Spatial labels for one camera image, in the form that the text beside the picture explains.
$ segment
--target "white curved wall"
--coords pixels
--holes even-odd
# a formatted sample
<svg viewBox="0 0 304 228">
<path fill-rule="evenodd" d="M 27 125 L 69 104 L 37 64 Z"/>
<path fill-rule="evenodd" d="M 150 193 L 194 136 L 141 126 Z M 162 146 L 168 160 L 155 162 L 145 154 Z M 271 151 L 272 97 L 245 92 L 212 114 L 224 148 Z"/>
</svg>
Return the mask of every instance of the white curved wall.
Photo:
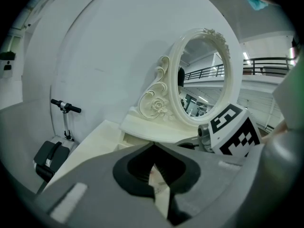
<svg viewBox="0 0 304 228">
<path fill-rule="evenodd" d="M 215 29 L 230 48 L 236 82 L 241 84 L 242 52 L 220 12 L 208 0 L 103 0 L 91 4 L 60 47 L 51 97 L 82 108 L 72 113 L 71 130 L 82 141 L 103 120 L 120 123 L 154 78 L 158 58 L 185 31 Z M 62 114 L 52 106 L 56 134 Z"/>
</svg>

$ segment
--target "metal railing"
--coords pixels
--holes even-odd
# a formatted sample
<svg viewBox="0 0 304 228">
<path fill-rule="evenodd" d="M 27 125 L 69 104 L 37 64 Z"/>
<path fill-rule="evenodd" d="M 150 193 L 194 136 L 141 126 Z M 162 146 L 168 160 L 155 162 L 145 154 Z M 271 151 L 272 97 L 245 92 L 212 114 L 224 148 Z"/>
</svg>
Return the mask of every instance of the metal railing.
<svg viewBox="0 0 304 228">
<path fill-rule="evenodd" d="M 266 76 L 282 77 L 288 73 L 288 71 L 290 70 L 290 66 L 293 66 L 293 64 L 290 63 L 290 61 L 292 60 L 293 60 L 292 58 L 286 58 L 286 57 L 260 57 L 260 58 L 244 59 L 243 66 L 246 67 L 243 68 L 243 75 L 260 74 Z M 280 61 L 280 62 L 262 62 L 262 61 Z M 204 78 L 204 77 L 218 77 L 224 75 L 225 75 L 225 71 L 223 64 L 219 64 L 213 67 L 210 66 L 187 73 L 185 74 L 185 80 Z"/>
</svg>

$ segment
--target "face mask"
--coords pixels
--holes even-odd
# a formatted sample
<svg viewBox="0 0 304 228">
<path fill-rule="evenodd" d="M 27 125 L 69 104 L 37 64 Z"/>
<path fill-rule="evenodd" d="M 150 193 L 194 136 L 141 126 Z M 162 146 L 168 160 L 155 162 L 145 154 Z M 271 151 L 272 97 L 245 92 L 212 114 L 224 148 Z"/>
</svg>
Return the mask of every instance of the face mask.
<svg viewBox="0 0 304 228">
<path fill-rule="evenodd" d="M 249 4 L 251 5 L 251 7 L 258 11 L 258 10 L 261 10 L 263 9 L 264 7 L 267 7 L 268 6 L 268 3 L 266 2 L 263 2 L 261 0 L 247 0 L 249 2 Z"/>
</svg>

